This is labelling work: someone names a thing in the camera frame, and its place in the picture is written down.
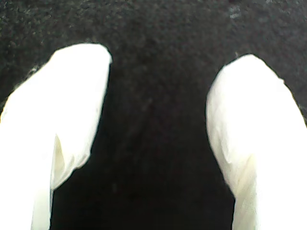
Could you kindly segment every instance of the white fabric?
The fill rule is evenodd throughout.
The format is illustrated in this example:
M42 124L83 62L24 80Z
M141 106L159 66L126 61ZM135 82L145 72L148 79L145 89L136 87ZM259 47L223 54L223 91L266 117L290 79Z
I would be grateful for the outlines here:
M90 156L111 61L99 44L60 49L9 96L0 117L0 229L49 229L53 190Z
M223 67L207 134L236 203L233 230L307 229L307 129L290 90L259 58Z

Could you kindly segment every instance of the black carpet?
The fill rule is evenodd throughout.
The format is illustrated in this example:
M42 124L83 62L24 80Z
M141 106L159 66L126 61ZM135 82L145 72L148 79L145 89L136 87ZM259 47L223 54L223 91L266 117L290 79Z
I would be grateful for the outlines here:
M230 230L206 94L254 53L307 106L306 17L304 0L1 0L1 101L60 47L113 57L91 158L55 191L51 229Z

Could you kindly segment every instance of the dark textured surface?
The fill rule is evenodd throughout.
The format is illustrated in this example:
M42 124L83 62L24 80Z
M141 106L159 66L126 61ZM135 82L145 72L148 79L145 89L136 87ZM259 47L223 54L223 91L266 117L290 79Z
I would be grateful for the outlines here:
M205 131L206 94L224 64L254 53L306 106L306 7L303 0L0 1L1 101L60 47L99 42L113 56L92 156L55 192L51 229L231 229L233 198Z

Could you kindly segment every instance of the black background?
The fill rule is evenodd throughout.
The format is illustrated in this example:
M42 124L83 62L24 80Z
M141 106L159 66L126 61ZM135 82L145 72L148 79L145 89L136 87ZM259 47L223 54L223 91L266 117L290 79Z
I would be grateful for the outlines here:
M101 43L113 57L91 158L55 191L51 229L231 229L206 94L254 53L306 106L306 16L303 0L1 0L2 102L60 47Z

